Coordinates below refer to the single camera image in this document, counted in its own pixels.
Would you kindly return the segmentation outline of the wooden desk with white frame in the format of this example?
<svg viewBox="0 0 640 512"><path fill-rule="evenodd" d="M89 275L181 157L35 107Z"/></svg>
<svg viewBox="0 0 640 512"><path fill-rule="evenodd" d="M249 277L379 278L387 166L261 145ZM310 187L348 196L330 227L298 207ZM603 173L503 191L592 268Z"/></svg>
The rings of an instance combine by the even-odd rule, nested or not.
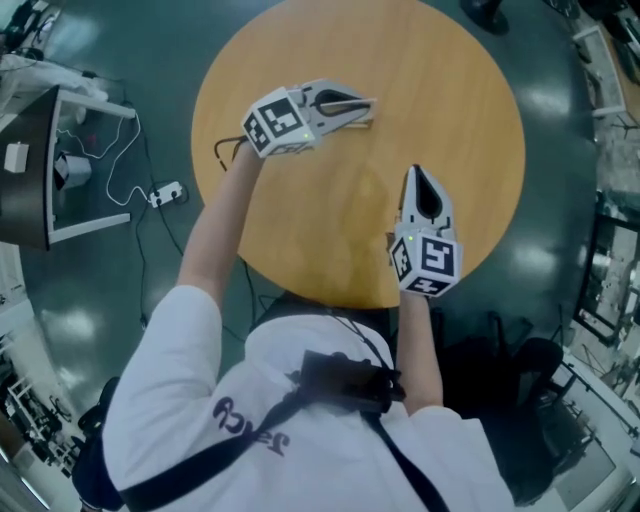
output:
<svg viewBox="0 0 640 512"><path fill-rule="evenodd" d="M604 118L626 114L640 124L640 85L625 73L614 39L600 25L593 25L574 34L572 40L591 58L585 65L595 92L591 115Z"/></svg>

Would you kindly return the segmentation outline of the white power strip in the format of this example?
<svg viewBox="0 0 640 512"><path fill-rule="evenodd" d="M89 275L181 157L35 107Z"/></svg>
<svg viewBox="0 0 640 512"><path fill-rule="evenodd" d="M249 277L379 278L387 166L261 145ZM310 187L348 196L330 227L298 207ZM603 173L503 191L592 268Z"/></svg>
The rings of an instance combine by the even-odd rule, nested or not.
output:
<svg viewBox="0 0 640 512"><path fill-rule="evenodd" d="M179 182L172 181L159 187L153 187L148 195L148 202L153 208L158 209L179 199L183 195L183 191L183 186Z"/></svg>

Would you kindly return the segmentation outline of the black frame trolley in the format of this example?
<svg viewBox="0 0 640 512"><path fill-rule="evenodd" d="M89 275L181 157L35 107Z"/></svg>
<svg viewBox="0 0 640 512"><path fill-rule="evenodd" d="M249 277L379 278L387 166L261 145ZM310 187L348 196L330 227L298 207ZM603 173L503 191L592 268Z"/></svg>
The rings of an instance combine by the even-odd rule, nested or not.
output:
<svg viewBox="0 0 640 512"><path fill-rule="evenodd" d="M573 320L604 346L640 326L640 223L598 214Z"/></svg>

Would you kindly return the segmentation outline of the black chest pack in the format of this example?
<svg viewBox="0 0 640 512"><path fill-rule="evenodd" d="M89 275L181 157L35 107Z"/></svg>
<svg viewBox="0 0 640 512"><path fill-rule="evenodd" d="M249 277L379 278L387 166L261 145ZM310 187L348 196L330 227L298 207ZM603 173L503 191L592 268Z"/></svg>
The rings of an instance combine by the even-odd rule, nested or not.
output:
<svg viewBox="0 0 640 512"><path fill-rule="evenodd" d="M349 411L381 415L393 402L402 402L406 392L401 373L368 360L353 361L342 353L331 355L307 350L297 388L284 403L293 411L323 404Z"/></svg>

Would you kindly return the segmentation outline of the person's white t-shirt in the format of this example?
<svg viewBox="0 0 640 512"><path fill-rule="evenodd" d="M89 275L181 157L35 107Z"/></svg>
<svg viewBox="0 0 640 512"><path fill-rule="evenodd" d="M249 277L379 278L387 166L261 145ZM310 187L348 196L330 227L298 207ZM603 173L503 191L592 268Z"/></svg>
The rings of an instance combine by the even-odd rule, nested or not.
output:
<svg viewBox="0 0 640 512"><path fill-rule="evenodd" d="M281 316L247 338L244 358L220 372L221 315L192 286L157 305L109 407L109 477L127 490L245 433L237 461L159 512L427 512L390 450L356 412L315 404L259 432L291 392L304 355L389 363L372 329L325 312Z"/></svg>

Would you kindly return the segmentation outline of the round wooden table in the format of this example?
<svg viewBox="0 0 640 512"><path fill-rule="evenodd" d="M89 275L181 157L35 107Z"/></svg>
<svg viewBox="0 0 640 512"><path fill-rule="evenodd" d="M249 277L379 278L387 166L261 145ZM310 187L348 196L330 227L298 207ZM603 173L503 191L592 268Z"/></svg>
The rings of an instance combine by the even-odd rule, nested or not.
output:
<svg viewBox="0 0 640 512"><path fill-rule="evenodd" d="M284 0L242 27L218 53L196 102L191 147L202 198L219 187L249 107L278 87L315 79L376 98L373 124L267 159L241 257L317 302L395 307L387 237L406 172L418 164L453 202L463 273L476 269L519 202L522 122L486 49L419 0Z"/></svg>

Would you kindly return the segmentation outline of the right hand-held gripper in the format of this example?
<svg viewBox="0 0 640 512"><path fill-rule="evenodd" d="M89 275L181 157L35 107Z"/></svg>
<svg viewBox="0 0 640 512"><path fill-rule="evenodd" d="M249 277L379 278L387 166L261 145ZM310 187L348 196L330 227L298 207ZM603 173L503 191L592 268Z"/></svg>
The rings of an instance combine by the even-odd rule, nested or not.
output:
<svg viewBox="0 0 640 512"><path fill-rule="evenodd" d="M416 208L436 228L452 225L453 206L441 183L421 166L411 166L404 180L400 219L389 249L401 292L438 298L461 279L462 246L436 230L413 223Z"/></svg>

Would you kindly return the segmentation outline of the person's left forearm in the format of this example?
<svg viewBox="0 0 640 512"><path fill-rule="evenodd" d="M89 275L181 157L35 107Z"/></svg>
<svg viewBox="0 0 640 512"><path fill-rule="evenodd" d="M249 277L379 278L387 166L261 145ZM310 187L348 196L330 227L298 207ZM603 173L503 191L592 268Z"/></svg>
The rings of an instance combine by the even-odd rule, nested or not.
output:
<svg viewBox="0 0 640 512"><path fill-rule="evenodd" d="M223 303L263 165L264 160L250 144L239 146L231 167L199 215L184 251L177 284L207 292L217 305Z"/></svg>

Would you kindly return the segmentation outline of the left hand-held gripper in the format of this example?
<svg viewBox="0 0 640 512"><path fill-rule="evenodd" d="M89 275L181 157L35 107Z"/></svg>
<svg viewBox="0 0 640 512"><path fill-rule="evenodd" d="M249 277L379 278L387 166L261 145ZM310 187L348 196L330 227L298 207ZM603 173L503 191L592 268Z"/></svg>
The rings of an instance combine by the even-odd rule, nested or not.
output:
<svg viewBox="0 0 640 512"><path fill-rule="evenodd" d="M327 80L318 79L300 86L302 103L338 103L345 101L376 102L359 94L355 89ZM320 137L335 132L354 120L372 119L375 106L325 116L318 111L319 104L306 108L307 122L294 96L285 87L280 87L256 101L246 112L241 127L249 143L260 158L298 154L314 149Z"/></svg>

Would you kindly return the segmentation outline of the person's right forearm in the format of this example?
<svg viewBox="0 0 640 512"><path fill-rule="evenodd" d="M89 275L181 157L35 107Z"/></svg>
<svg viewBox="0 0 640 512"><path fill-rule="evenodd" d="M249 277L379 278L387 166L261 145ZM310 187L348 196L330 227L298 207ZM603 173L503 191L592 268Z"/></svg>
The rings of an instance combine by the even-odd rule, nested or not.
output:
<svg viewBox="0 0 640 512"><path fill-rule="evenodd" d="M422 295L401 292L396 368L409 415L443 406L443 384L435 350L430 309Z"/></svg>

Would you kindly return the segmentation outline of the small white box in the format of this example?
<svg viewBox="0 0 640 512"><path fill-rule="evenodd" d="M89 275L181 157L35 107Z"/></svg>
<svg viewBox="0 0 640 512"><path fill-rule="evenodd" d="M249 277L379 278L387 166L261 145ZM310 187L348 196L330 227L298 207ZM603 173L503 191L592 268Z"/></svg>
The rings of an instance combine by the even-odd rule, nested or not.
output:
<svg viewBox="0 0 640 512"><path fill-rule="evenodd" d="M9 143L6 146L4 170L13 174L21 174L26 171L29 154L29 145L24 143Z"/></svg>

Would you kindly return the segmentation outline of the black round pedestal table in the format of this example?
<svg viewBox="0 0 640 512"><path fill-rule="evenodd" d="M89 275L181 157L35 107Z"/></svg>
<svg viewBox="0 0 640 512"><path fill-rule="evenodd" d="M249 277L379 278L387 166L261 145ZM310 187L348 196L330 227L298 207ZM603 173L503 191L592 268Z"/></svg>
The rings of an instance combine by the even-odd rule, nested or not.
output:
<svg viewBox="0 0 640 512"><path fill-rule="evenodd" d="M460 0L464 13L483 30L494 35L509 31L506 16L500 10L503 0Z"/></svg>

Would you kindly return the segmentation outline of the black office chair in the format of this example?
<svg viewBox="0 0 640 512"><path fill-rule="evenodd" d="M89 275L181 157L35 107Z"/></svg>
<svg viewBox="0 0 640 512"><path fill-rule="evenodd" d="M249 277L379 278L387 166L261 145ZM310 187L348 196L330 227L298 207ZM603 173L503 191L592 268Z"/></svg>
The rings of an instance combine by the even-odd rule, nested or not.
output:
<svg viewBox="0 0 640 512"><path fill-rule="evenodd" d="M488 313L488 335L470 336L449 346L443 310L433 310L431 320L446 407L485 407L513 399L517 388L513 361L496 312Z"/></svg>
<svg viewBox="0 0 640 512"><path fill-rule="evenodd" d="M92 437L101 431L119 381L119 377L109 379L96 404L79 418L77 424L85 437Z"/></svg>
<svg viewBox="0 0 640 512"><path fill-rule="evenodd" d="M519 377L519 393L515 413L527 416L535 409L538 397L545 392L553 375L561 366L563 348L545 338L529 338L516 352L513 363Z"/></svg>

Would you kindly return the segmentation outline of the dark desk with white legs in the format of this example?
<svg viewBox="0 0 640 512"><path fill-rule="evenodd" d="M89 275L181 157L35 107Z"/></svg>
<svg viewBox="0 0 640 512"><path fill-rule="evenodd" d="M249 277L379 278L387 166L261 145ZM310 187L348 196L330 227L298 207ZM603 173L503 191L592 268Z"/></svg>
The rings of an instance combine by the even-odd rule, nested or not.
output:
<svg viewBox="0 0 640 512"><path fill-rule="evenodd" d="M47 250L61 242L131 221L128 213L102 217L64 228L53 213L54 150L60 110L65 104L121 119L133 119L130 107L99 101L55 86L33 98L0 129L0 242ZM29 145L26 171L4 170L9 143Z"/></svg>

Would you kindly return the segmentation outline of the white workbench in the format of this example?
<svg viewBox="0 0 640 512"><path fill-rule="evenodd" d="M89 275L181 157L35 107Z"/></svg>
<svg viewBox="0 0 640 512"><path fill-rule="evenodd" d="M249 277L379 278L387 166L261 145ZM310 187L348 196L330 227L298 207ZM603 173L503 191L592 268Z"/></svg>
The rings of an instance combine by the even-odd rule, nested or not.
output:
<svg viewBox="0 0 640 512"><path fill-rule="evenodd" d="M557 479L556 492L567 512L607 512L640 486L640 410L569 353L553 382L587 441L575 467Z"/></svg>

